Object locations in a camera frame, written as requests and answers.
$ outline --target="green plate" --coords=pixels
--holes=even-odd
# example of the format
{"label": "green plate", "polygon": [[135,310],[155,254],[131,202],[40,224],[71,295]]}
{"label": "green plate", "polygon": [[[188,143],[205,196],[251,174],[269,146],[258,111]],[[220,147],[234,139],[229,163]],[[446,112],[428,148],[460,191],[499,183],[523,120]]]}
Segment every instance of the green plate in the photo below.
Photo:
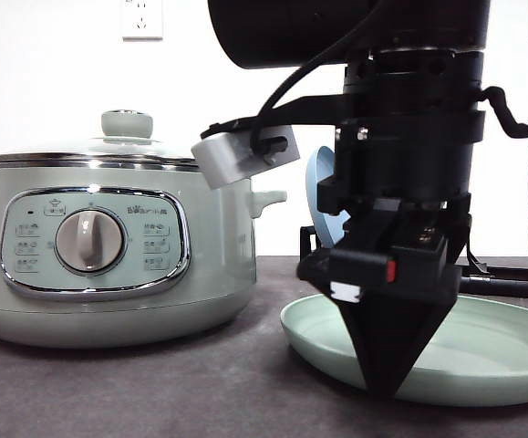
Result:
{"label": "green plate", "polygon": [[[294,349],[324,373],[365,388],[338,309],[322,295],[282,310]],[[528,309],[472,297],[458,302],[396,398],[447,406],[528,402]]]}

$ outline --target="stainless steel rim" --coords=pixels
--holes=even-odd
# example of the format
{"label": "stainless steel rim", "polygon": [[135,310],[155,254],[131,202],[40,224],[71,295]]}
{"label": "stainless steel rim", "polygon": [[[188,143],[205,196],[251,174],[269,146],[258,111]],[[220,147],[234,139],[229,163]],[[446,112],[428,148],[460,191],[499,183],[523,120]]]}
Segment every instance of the stainless steel rim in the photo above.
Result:
{"label": "stainless steel rim", "polygon": [[136,169],[199,172],[192,158],[162,158],[151,155],[85,155],[76,153],[18,153],[0,155],[0,169],[22,167],[89,167],[90,169]]}

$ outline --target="blue object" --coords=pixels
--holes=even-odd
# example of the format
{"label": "blue object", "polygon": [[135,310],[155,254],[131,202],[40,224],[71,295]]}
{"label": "blue object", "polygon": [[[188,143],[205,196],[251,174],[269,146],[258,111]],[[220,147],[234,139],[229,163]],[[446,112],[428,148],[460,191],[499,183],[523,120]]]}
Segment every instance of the blue object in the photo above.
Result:
{"label": "blue object", "polygon": [[338,216],[320,213],[317,209],[316,185],[334,173],[335,153],[327,146],[315,151],[306,166],[306,198],[308,208],[315,225],[316,235],[324,248],[332,248],[343,238],[343,224],[349,219],[347,212],[343,211]]}

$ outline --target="control panel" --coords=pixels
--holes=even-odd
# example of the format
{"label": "control panel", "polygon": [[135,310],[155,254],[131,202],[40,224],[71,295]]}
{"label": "control panel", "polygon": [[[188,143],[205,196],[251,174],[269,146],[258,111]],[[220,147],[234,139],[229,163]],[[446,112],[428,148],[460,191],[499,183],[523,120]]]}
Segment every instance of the control panel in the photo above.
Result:
{"label": "control panel", "polygon": [[188,267],[188,225],[165,192],[36,190],[8,205],[0,260],[9,283],[30,297],[147,295],[171,286]]}

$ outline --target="robotic arm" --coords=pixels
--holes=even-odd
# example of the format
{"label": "robotic arm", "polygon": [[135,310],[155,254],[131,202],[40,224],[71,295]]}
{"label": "robotic arm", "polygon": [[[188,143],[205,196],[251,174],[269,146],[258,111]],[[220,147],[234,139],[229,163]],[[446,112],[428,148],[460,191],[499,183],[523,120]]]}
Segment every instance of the robotic arm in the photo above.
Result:
{"label": "robotic arm", "polygon": [[[488,99],[528,137],[501,89],[481,90],[490,0],[209,0],[242,68],[301,66],[257,117],[212,125],[193,148],[212,187],[298,158],[293,124],[336,127],[318,209],[345,237],[298,266],[340,309],[368,390],[393,396],[456,302],[471,228],[473,144]],[[277,101],[314,68],[347,64],[342,94]]]}

